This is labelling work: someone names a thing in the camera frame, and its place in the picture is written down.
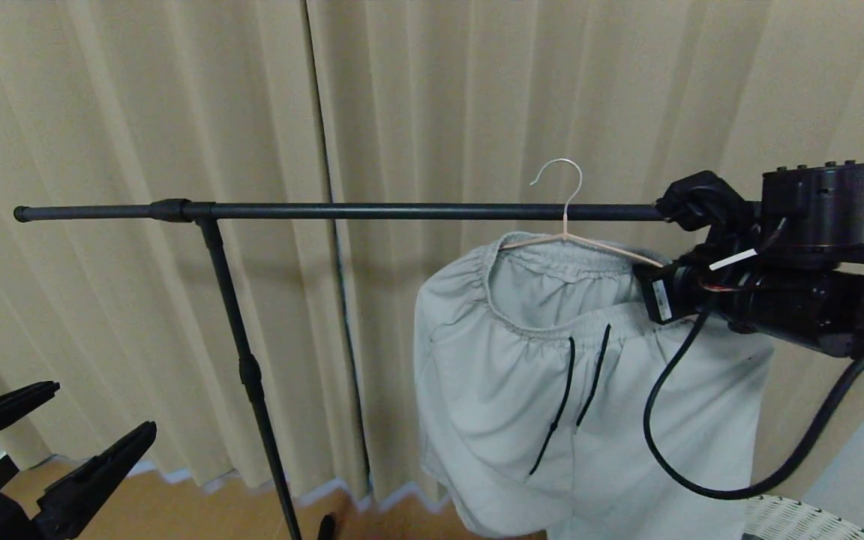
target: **hanger hook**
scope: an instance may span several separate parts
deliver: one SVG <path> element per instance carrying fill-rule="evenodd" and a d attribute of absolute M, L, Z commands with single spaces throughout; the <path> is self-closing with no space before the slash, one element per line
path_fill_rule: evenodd
<path fill-rule="evenodd" d="M 575 191 L 572 191 L 572 195 L 570 195 L 565 201 L 565 208 L 562 208 L 562 232 L 569 233 L 569 205 L 572 204 L 572 199 L 574 199 L 582 189 L 582 167 L 579 167 L 579 164 L 575 163 L 575 161 L 569 160 L 568 157 L 556 157 L 555 160 L 548 161 L 545 165 L 542 165 L 541 169 L 538 169 L 538 174 L 535 175 L 535 180 L 532 180 L 529 185 L 538 184 L 539 179 L 542 177 L 542 173 L 545 172 L 545 168 L 549 167 L 551 164 L 558 164 L 560 161 L 564 164 L 572 165 L 575 167 L 575 170 L 579 171 L 579 185 L 577 185 Z"/>

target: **clothes rack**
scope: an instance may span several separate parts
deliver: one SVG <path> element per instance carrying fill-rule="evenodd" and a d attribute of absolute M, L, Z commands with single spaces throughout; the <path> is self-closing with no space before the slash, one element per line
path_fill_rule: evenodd
<path fill-rule="evenodd" d="M 275 443 L 272 421 L 265 403 L 262 373 L 251 353 L 249 337 L 242 321 L 236 285 L 223 247 L 220 219 L 422 219 L 422 220 L 522 220 L 558 221 L 563 205 L 526 204 L 338 204 L 338 202 L 194 202 L 189 199 L 162 199 L 148 205 L 17 206 L 13 216 L 19 222 L 69 219 L 148 218 L 174 223 L 195 223 L 212 260 L 216 281 L 222 293 L 232 339 L 239 356 L 239 377 L 253 406 L 255 423 L 262 438 L 271 476 L 292 540 L 302 540 L 292 496 L 285 482 L 285 471 Z M 570 205 L 571 221 L 663 221 L 651 205 Z M 334 536 L 334 516 L 319 524 L 319 540 Z"/>

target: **shorts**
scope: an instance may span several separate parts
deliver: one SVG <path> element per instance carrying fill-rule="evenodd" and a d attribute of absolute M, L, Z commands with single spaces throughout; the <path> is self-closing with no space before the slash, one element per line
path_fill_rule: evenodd
<path fill-rule="evenodd" d="M 480 536 L 740 539 L 746 502 L 679 486 L 642 433 L 649 391 L 692 322 L 650 321 L 623 256 L 561 241 L 500 250 L 531 237 L 471 250 L 418 292 L 425 471 Z M 663 385 L 652 433 L 687 479 L 749 484 L 772 351 L 711 317 Z"/>

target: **curtain fold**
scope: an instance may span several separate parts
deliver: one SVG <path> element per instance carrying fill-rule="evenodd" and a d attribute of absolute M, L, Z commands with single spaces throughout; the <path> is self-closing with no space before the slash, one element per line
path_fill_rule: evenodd
<path fill-rule="evenodd" d="M 308 2 L 340 202 L 648 203 L 719 172 L 750 199 L 779 165 L 864 161 L 864 2 Z M 364 437 L 378 497 L 416 481 L 411 319 L 422 281 L 511 229 L 556 223 L 340 223 Z M 570 230 L 678 256 L 661 224 Z M 779 346 L 755 478 L 788 456 L 844 362 Z M 864 418 L 864 376 L 802 471 L 802 495 Z"/>
<path fill-rule="evenodd" d="M 0 4 L 0 377 L 62 383 L 23 466 L 155 420 L 162 470 L 271 478 L 199 230 L 11 208 L 326 200 L 305 28 L 297 3 Z M 220 226 L 292 488 L 364 494 L 329 224 Z"/>

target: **wooden floor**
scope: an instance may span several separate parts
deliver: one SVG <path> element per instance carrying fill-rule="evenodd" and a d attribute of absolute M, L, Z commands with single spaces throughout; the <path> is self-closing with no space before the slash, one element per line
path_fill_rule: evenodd
<path fill-rule="evenodd" d="M 69 465 L 52 461 L 20 472 L 2 491 L 32 516 L 38 513 L 35 499 L 42 490 L 70 470 Z M 340 540 L 478 538 L 463 527 L 452 505 L 441 514 L 432 514 L 411 496 L 382 514 L 375 507 L 360 514 L 345 492 L 333 492 L 313 505 L 297 508 L 302 538 L 314 540 L 319 522 L 330 512 L 339 520 Z M 126 478 L 79 538 L 287 540 L 289 533 L 274 490 L 256 495 L 234 478 L 206 494 L 192 481 L 170 484 L 158 472 L 145 472 Z M 545 539 L 545 534 L 525 538 Z"/>

